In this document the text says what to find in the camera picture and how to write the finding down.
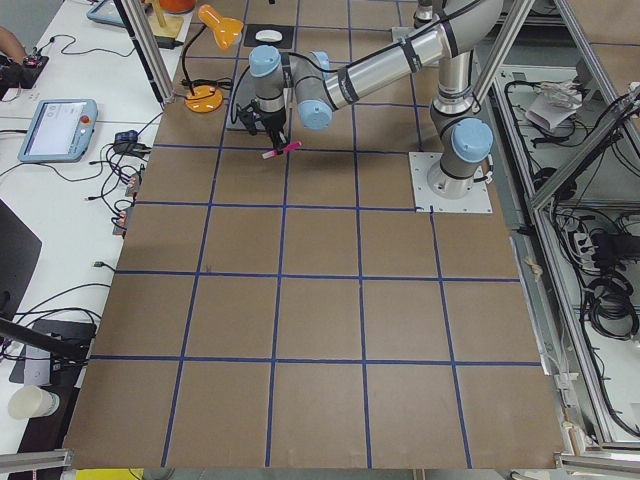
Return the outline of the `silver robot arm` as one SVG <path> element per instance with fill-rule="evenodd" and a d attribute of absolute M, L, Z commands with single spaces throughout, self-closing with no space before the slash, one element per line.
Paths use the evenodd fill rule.
<path fill-rule="evenodd" d="M 496 24 L 502 7 L 496 0 L 447 1 L 425 25 L 337 70 L 322 67 L 318 53 L 258 46 L 250 52 L 248 67 L 254 97 L 237 107 L 238 119 L 250 134 L 262 124 L 273 151 L 280 154 L 291 144 L 285 133 L 286 90 L 293 92 L 303 126 L 318 131 L 330 125 L 335 111 L 437 64 L 438 90 L 430 110 L 443 153 L 427 182 L 436 195 L 461 199 L 493 145 L 490 127 L 473 112 L 482 95 L 471 82 L 472 53 Z"/>
<path fill-rule="evenodd" d="M 438 20 L 441 8 L 441 0 L 418 0 L 413 14 L 414 28 L 419 29 Z"/>

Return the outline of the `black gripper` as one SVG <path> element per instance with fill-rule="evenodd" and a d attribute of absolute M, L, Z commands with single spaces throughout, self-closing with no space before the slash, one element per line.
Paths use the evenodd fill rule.
<path fill-rule="evenodd" d="M 288 138 L 284 131 L 286 124 L 286 110 L 279 109 L 271 112 L 260 110 L 258 115 L 265 132 L 272 142 L 270 154 L 272 156 L 281 155 L 288 145 Z"/>

